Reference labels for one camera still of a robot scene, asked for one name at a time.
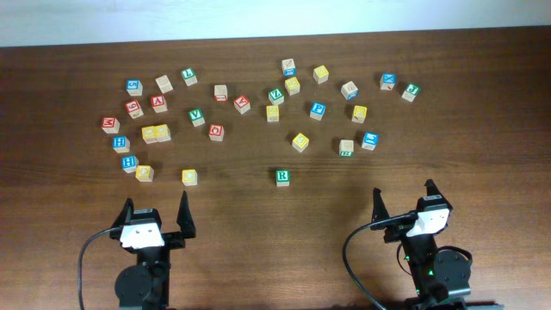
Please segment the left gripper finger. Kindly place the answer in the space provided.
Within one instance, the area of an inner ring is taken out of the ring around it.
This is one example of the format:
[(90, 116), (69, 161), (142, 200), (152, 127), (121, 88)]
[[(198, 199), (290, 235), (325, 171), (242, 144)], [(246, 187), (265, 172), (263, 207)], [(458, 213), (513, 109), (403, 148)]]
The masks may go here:
[(133, 200), (127, 198), (125, 204), (112, 224), (112, 228), (125, 226), (131, 219), (134, 211)]
[(180, 227), (180, 231), (184, 239), (193, 239), (196, 237), (196, 228), (193, 217), (189, 209), (189, 199), (186, 191), (183, 191), (176, 223)]

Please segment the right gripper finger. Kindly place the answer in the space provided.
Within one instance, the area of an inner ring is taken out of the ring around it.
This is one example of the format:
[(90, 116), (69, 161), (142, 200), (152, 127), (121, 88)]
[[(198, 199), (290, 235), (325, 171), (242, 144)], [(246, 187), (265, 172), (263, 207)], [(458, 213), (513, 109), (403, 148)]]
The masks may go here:
[(385, 206), (385, 203), (381, 196), (381, 190), (378, 188), (373, 189), (373, 211), (372, 211), (372, 222), (379, 222), (382, 220), (386, 220), (390, 217), (387, 208)]
[(427, 179), (424, 184), (427, 195), (424, 197), (424, 209), (436, 210), (440, 208), (450, 209), (448, 200), (444, 197), (432, 179)]

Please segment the yellow C block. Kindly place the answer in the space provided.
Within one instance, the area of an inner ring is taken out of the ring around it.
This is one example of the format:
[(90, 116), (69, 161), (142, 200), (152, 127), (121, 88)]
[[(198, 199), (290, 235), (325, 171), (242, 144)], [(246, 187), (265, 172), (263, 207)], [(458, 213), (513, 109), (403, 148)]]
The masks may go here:
[(196, 186), (198, 184), (198, 174), (195, 169), (182, 171), (182, 182), (185, 186)]

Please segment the green V block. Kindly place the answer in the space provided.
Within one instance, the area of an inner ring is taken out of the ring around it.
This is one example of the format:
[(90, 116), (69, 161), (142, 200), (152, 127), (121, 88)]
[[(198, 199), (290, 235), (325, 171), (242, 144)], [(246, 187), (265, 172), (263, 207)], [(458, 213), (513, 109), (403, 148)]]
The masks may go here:
[(204, 114), (200, 108), (195, 108), (189, 111), (189, 118), (194, 127), (199, 127), (205, 123)]

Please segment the blue P block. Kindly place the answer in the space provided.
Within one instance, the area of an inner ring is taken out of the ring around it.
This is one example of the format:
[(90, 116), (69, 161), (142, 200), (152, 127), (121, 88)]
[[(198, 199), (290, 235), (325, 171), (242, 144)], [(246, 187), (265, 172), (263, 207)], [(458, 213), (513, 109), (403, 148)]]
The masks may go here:
[(314, 102), (311, 110), (310, 117), (314, 120), (321, 121), (325, 114), (326, 106), (321, 102)]

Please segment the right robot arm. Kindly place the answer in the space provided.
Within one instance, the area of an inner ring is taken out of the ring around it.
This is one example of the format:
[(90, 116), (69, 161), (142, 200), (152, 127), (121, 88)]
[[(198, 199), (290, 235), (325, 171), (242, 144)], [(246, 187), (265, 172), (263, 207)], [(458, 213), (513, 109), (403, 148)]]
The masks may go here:
[(452, 205), (433, 180), (424, 184), (427, 194), (412, 211), (390, 216), (381, 190), (373, 190), (372, 229), (384, 232), (384, 242), (399, 244), (417, 291), (406, 300), (408, 309), (503, 309), (495, 302), (467, 303), (473, 256), (462, 248), (438, 246), (435, 236), (448, 226)]

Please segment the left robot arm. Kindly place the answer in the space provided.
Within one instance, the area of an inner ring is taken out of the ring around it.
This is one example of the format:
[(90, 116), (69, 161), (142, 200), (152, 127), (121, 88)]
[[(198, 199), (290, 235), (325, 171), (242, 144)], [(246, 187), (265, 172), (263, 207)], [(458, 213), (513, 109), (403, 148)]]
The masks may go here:
[(163, 232), (157, 209), (136, 209), (132, 199), (126, 200), (109, 234), (136, 256), (136, 264), (125, 268), (115, 281), (120, 309), (159, 310), (169, 306), (170, 253), (183, 249), (187, 239), (196, 237), (186, 193), (182, 194), (176, 223), (177, 231)]

